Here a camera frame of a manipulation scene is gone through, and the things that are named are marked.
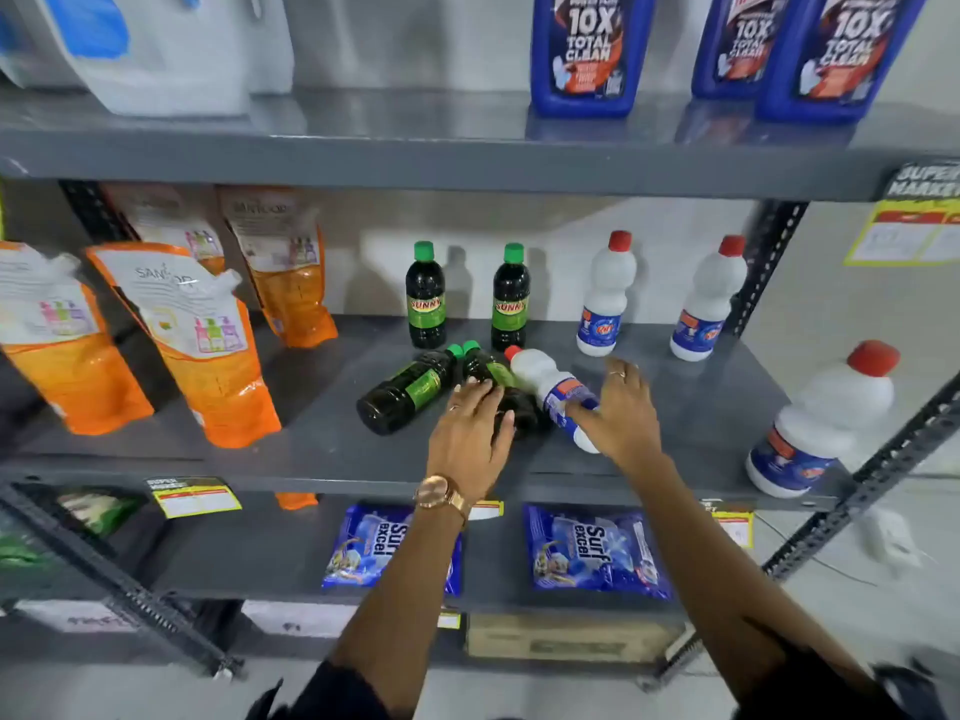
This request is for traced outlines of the gold wristwatch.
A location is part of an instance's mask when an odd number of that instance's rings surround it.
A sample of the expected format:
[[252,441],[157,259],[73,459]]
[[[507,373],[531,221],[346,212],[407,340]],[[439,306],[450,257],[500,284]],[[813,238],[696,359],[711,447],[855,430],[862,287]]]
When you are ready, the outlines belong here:
[[474,503],[463,495],[459,486],[447,476],[432,474],[425,477],[414,492],[414,506],[418,510],[451,508],[463,523],[470,519]]

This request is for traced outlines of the large white blue pouch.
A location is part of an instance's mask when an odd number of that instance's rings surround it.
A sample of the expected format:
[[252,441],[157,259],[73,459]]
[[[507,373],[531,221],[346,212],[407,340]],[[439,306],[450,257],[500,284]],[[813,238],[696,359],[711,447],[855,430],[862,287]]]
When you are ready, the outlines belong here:
[[0,0],[0,73],[119,116],[244,116],[294,70],[283,0]]

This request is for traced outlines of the person's right hand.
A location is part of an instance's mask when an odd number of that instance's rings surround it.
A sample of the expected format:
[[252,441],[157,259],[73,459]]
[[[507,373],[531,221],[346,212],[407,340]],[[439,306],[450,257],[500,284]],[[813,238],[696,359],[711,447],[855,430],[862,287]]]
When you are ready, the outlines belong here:
[[606,358],[599,396],[604,436],[589,436],[599,453],[631,479],[666,467],[659,419],[648,384],[639,368],[616,357]]

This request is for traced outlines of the white power adapter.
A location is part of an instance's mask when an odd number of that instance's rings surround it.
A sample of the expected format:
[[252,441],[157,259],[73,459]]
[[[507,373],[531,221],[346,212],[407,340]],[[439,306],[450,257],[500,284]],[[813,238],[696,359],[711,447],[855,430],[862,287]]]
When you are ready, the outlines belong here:
[[869,555],[893,572],[919,570],[922,554],[908,521],[899,513],[873,507],[860,518],[863,543]]

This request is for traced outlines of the person's left forearm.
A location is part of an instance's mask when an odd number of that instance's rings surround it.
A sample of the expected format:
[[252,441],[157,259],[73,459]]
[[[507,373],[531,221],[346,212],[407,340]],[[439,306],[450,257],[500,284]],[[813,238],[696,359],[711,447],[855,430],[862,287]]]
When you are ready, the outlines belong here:
[[453,549],[466,520],[450,504],[416,508],[378,583],[329,656],[355,672],[390,720],[412,720],[426,682]]

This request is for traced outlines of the blue detergent packet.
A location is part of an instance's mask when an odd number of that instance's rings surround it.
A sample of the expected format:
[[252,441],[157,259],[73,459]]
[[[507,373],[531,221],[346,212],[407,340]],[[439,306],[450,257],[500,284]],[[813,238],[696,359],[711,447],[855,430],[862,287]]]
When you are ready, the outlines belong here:
[[365,590],[377,584],[402,544],[412,506],[357,503],[344,514],[321,587]]
[[535,590],[674,600],[672,581],[643,510],[525,504],[522,515]]

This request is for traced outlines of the black sleeve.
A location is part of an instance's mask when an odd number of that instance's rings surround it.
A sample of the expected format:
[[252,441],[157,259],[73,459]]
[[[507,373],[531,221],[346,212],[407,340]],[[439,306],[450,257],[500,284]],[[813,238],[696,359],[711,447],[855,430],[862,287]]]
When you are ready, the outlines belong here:
[[394,720],[361,674],[328,661],[293,702],[277,704],[282,687],[281,678],[252,703],[244,720]]
[[819,653],[755,625],[784,653],[782,665],[738,704],[729,720],[950,720],[930,673],[914,663],[872,666],[861,685]]

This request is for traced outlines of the white bottle red cap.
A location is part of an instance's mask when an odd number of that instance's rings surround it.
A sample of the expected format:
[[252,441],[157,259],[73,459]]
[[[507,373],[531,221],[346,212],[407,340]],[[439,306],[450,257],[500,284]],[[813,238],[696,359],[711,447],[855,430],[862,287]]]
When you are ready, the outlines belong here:
[[901,359],[894,346],[866,339],[845,360],[816,371],[750,449],[745,462],[750,482],[774,498],[807,494],[858,435],[891,410],[891,374]]
[[561,371],[546,352],[510,345],[504,351],[510,372],[518,384],[536,397],[537,405],[553,423],[583,452],[599,451],[577,423],[567,415],[570,403],[579,403],[586,410],[599,407],[598,397],[571,372]]
[[697,266],[670,338],[669,348],[678,359],[695,363],[713,354],[733,299],[748,277],[746,245],[746,237],[728,234]]
[[638,273],[632,244],[632,233],[614,230],[592,259],[577,331],[577,347],[587,356],[604,357],[616,347]]

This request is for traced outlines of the person's left hand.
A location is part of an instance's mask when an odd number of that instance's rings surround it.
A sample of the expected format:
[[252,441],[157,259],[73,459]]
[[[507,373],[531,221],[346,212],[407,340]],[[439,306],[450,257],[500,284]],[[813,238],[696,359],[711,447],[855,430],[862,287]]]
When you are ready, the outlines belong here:
[[452,392],[428,442],[425,477],[441,474],[473,503],[487,498],[501,472],[491,467],[502,386],[469,378]]

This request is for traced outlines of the dark bottle green cap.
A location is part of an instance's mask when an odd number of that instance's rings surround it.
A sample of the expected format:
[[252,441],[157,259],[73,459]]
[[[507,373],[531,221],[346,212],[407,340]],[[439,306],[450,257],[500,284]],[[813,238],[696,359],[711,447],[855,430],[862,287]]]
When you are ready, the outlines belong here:
[[485,350],[476,340],[467,340],[462,344],[462,376],[474,377],[477,381],[490,380],[494,386],[500,386],[503,394],[494,420],[494,433],[498,433],[503,417],[513,412],[515,437],[546,433],[548,423],[537,405],[534,394],[522,386],[520,380],[511,372],[506,358],[495,352]]
[[378,436],[401,430],[451,387],[464,354],[460,344],[422,351],[357,400],[361,422]]
[[490,345],[497,352],[505,352],[510,347],[525,347],[532,282],[524,253],[523,244],[507,243],[503,263],[493,276]]
[[447,282],[432,241],[414,243],[405,275],[406,310],[414,348],[438,350],[447,338]]

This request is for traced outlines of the brown cardboard box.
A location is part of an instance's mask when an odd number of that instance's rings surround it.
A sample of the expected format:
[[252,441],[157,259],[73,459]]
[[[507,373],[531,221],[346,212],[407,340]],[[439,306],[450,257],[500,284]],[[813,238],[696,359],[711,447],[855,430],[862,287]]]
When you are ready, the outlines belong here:
[[653,664],[687,630],[684,622],[561,614],[472,613],[467,619],[469,656],[519,661]]

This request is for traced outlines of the person's right forearm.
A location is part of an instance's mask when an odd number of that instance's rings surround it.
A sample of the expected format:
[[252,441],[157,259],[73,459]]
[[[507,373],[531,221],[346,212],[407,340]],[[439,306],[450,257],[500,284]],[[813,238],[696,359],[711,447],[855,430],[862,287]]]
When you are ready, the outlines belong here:
[[866,685],[871,678],[855,658],[727,536],[666,458],[658,472],[626,477],[678,598],[738,704],[786,658],[756,625],[813,650],[845,679]]

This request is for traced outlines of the black yellow hanging sign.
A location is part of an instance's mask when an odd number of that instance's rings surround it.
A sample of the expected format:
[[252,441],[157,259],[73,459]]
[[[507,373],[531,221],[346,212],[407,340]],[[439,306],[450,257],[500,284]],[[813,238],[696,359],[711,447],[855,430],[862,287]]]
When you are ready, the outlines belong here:
[[904,164],[885,184],[844,265],[951,264],[960,264],[960,158]]

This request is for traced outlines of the blue cleaner bottle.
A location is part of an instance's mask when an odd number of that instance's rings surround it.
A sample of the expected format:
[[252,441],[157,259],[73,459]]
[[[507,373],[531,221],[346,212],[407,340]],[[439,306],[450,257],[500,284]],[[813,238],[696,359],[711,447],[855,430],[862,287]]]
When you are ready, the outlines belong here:
[[712,0],[694,63],[698,100],[751,101],[789,0]]
[[788,0],[753,114],[846,125],[869,112],[927,0]]
[[531,108],[622,119],[634,106],[657,0],[534,0]]

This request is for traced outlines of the green packet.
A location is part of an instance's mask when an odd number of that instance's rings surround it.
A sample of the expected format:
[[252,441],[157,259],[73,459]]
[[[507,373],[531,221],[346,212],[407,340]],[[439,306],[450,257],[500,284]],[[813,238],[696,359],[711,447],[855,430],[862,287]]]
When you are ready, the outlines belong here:
[[61,493],[55,500],[60,508],[98,537],[113,535],[145,504],[141,496],[96,491]]
[[0,532],[0,569],[38,569],[48,564],[46,548],[31,536]]

